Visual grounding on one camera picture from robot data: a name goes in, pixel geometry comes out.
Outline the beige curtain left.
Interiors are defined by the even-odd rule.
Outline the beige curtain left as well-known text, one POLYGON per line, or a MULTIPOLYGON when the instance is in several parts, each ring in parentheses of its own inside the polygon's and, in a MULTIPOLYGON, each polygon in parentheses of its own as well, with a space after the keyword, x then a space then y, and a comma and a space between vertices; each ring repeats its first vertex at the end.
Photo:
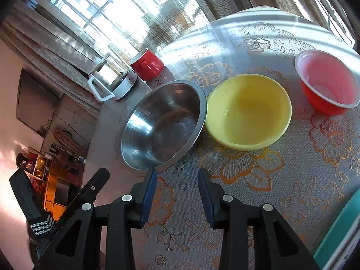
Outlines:
POLYGON ((97 117, 101 109, 87 85, 99 54, 17 1, 1 23, 1 39, 50 87, 97 117))

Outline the stainless steel bowl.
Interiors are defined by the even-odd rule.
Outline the stainless steel bowl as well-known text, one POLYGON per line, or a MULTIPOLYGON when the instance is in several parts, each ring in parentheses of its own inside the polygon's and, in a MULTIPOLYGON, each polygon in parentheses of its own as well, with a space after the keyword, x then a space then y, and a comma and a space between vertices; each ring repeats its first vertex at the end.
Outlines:
POLYGON ((172 81, 148 93, 132 110, 120 133, 126 171, 161 173, 196 143, 207 114, 206 95, 191 81, 172 81))

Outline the red plastic bowl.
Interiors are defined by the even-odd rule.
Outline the red plastic bowl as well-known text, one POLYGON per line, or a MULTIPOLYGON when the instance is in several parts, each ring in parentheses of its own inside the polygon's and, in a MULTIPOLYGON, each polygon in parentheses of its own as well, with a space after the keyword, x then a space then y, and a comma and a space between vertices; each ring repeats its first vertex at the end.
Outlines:
POLYGON ((309 103, 325 116, 345 114, 359 104, 359 83, 341 60, 318 50, 295 58, 295 69, 309 103))

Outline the orange wooden cabinet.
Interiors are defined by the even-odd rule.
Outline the orange wooden cabinet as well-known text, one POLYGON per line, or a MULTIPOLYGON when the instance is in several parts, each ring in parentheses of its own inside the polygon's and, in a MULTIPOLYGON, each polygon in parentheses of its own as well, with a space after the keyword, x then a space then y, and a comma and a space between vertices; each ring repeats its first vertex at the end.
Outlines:
POLYGON ((42 207, 57 221, 82 187, 83 159, 56 144, 44 154, 30 148, 29 156, 28 176, 42 207))

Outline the yellow plastic bowl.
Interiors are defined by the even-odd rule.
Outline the yellow plastic bowl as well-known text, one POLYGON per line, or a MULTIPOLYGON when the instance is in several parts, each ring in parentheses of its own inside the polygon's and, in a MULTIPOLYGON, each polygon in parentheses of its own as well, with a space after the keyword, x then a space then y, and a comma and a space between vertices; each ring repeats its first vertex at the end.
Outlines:
POLYGON ((222 146, 255 151, 278 141, 291 117, 292 103, 281 84, 259 74, 239 74, 208 95, 205 126, 222 146))

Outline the turquoise round plate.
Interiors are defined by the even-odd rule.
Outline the turquoise round plate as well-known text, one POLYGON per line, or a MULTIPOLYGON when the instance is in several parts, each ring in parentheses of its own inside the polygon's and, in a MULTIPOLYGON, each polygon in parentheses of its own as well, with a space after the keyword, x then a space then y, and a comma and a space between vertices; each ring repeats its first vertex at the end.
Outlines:
POLYGON ((359 189, 346 203, 314 254, 320 269, 331 269, 340 248, 359 231, 359 189))

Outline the red mug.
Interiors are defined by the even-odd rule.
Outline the red mug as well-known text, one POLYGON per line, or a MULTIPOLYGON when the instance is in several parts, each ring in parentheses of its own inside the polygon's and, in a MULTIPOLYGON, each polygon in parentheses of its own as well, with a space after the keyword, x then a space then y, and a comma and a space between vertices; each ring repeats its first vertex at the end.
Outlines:
POLYGON ((148 48, 141 50, 130 60, 131 68, 145 82, 156 78, 162 72, 164 63, 148 48))

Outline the wall television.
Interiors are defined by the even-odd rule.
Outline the wall television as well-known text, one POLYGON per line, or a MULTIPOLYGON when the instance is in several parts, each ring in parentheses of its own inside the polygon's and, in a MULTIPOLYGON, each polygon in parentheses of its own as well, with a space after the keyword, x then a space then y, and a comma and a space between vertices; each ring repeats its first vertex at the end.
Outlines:
POLYGON ((60 97, 21 69, 16 102, 16 118, 42 138, 60 103, 60 97))

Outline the white plate red characters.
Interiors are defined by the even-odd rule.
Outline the white plate red characters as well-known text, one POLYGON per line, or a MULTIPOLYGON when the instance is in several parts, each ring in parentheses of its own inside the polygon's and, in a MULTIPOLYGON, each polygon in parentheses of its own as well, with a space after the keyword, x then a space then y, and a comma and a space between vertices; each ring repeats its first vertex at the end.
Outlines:
POLYGON ((336 255, 336 258, 331 266, 331 269, 345 269, 346 262, 350 259, 352 253, 355 251, 357 244, 359 243, 360 233, 357 231, 353 237, 343 245, 336 255))

